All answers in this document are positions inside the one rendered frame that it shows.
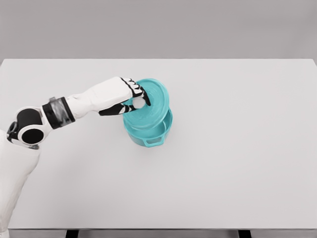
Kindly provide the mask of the teal pot lid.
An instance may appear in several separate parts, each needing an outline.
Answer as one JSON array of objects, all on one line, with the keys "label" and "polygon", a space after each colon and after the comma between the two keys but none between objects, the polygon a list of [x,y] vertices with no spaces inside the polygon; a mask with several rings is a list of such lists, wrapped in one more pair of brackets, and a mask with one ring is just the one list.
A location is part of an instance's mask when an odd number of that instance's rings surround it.
[{"label": "teal pot lid", "polygon": [[146,91],[151,105],[123,114],[123,122],[136,130],[150,129],[158,125],[169,109],[167,88],[159,80],[147,78],[137,81]]}]

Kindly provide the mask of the teal pot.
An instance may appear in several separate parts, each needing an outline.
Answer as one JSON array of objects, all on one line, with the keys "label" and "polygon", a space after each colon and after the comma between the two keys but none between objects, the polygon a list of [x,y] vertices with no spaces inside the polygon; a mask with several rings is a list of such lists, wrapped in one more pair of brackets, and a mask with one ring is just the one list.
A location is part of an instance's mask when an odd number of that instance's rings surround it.
[{"label": "teal pot", "polygon": [[173,122],[169,107],[144,107],[123,115],[124,127],[133,142],[144,147],[164,144]]}]

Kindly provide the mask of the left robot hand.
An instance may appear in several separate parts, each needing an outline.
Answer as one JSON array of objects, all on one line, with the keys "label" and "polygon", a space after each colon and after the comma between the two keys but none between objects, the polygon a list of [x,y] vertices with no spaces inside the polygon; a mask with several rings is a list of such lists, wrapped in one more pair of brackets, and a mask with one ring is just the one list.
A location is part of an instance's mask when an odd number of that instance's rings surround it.
[{"label": "left robot hand", "polygon": [[113,77],[89,89],[92,111],[100,116],[121,115],[135,111],[132,104],[124,102],[131,98],[142,98],[147,106],[151,105],[145,89],[131,78]]}]

